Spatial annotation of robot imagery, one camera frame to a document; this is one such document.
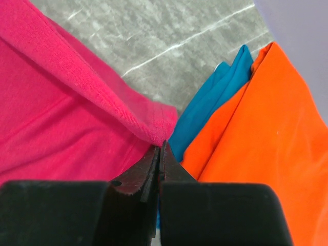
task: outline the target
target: towel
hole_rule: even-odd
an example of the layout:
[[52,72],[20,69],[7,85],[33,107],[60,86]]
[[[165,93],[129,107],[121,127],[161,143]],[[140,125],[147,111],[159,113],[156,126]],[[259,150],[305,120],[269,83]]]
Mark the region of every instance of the towel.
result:
[[242,46],[231,67],[221,63],[190,101],[169,139],[172,152],[179,162],[215,110],[249,81],[252,63],[248,47]]
[[328,129],[305,81],[276,43],[249,83],[210,118],[185,152],[201,182],[264,183],[278,195],[295,245],[328,242]]
[[111,180],[173,133],[152,102],[26,0],[0,1],[0,184]]

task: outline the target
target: pink cloth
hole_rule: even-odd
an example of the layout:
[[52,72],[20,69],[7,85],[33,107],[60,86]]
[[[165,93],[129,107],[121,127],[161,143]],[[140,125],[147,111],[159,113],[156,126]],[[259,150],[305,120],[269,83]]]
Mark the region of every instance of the pink cloth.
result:
[[173,133],[138,94],[26,0],[0,1],[0,184],[111,180]]

